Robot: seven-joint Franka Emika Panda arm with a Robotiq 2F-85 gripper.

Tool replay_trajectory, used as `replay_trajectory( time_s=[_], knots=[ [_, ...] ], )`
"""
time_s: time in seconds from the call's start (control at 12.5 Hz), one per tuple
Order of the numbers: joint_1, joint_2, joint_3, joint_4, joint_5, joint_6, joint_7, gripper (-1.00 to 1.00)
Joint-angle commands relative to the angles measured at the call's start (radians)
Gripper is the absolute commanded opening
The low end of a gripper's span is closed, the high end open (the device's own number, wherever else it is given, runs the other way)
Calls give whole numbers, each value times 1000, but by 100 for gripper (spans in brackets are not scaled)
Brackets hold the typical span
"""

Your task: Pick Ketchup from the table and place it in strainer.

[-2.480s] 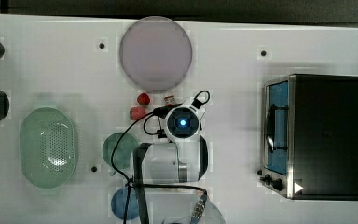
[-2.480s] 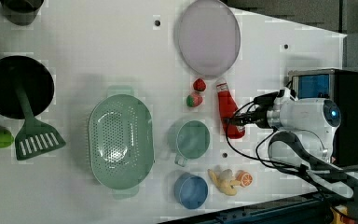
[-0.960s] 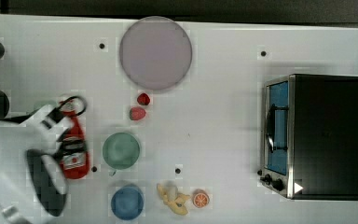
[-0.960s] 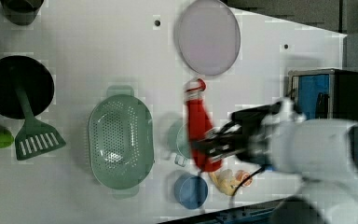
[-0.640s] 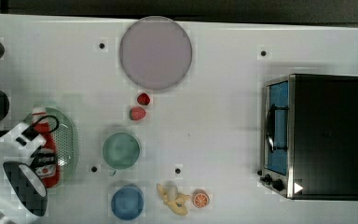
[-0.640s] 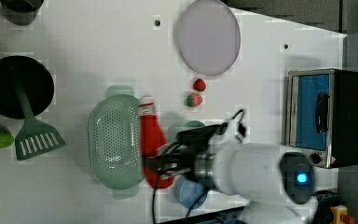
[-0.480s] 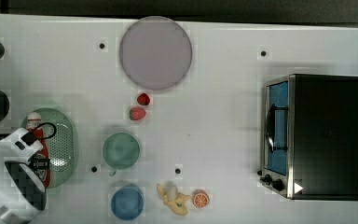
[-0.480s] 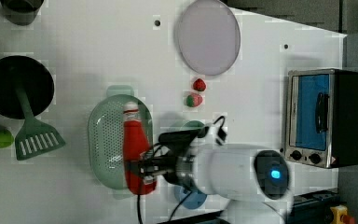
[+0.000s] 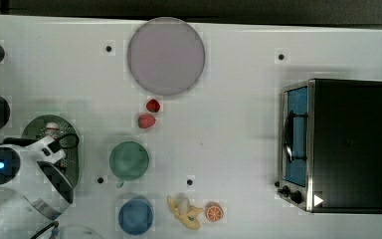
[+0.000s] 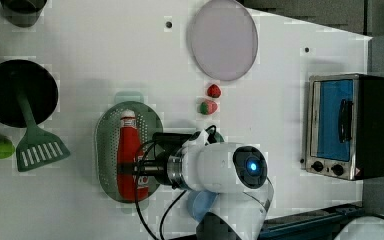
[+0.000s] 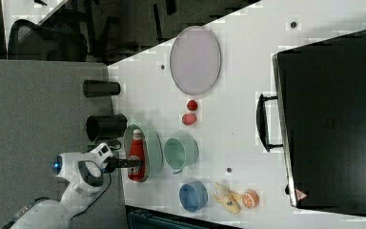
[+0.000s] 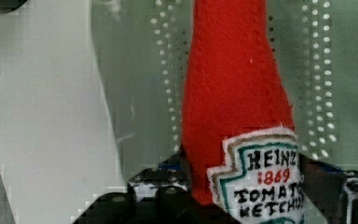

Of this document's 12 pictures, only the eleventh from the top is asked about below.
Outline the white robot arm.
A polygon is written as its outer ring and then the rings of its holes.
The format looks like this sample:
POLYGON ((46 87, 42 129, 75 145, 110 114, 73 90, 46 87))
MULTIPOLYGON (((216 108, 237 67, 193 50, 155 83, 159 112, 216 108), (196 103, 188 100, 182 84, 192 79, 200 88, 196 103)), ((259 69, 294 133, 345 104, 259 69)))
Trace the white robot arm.
POLYGON ((104 175, 116 168, 138 168, 144 157, 119 159, 101 143, 87 153, 63 153, 52 164, 54 176, 68 185, 59 201, 37 198, 16 213, 3 229, 69 229, 71 220, 85 213, 104 193, 104 175))

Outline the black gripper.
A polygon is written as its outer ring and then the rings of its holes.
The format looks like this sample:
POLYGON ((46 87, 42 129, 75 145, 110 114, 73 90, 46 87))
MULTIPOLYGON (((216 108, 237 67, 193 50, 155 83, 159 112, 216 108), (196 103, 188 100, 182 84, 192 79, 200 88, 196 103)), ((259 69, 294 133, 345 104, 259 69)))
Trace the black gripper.
POLYGON ((118 167, 120 167, 120 168, 135 168, 135 167, 142 168, 143 167, 143 161, 142 160, 139 160, 139 159, 133 159, 133 160, 120 159, 118 161, 118 159, 115 158, 114 156, 108 157, 104 161, 104 163, 106 164, 106 166, 103 169, 104 174, 110 174, 118 167))

